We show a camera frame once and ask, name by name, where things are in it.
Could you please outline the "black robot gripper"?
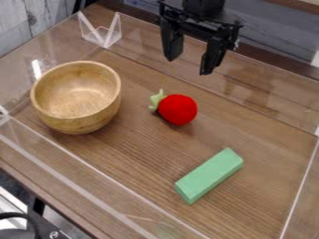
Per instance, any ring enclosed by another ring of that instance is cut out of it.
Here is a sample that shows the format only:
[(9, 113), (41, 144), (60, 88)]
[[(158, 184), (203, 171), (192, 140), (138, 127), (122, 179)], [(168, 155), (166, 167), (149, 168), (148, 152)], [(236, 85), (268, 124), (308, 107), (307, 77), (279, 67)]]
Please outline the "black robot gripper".
[[(239, 43), (240, 19), (224, 10), (225, 0), (158, 0), (158, 27), (162, 54), (172, 62), (183, 53), (183, 32), (207, 39), (199, 74), (209, 75), (220, 66), (225, 54), (224, 41), (229, 47)], [(212, 35), (220, 34), (224, 40)]]

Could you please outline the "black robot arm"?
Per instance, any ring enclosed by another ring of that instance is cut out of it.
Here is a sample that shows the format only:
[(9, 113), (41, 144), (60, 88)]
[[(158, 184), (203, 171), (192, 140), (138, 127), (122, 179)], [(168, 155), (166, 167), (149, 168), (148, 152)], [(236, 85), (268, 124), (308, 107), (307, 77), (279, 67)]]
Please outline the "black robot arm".
[(184, 34), (207, 43), (200, 59), (199, 74), (209, 75), (220, 66), (225, 52), (236, 50), (240, 19), (224, 14), (225, 0), (181, 0), (174, 6), (158, 0), (158, 28), (165, 59), (172, 62), (183, 53)]

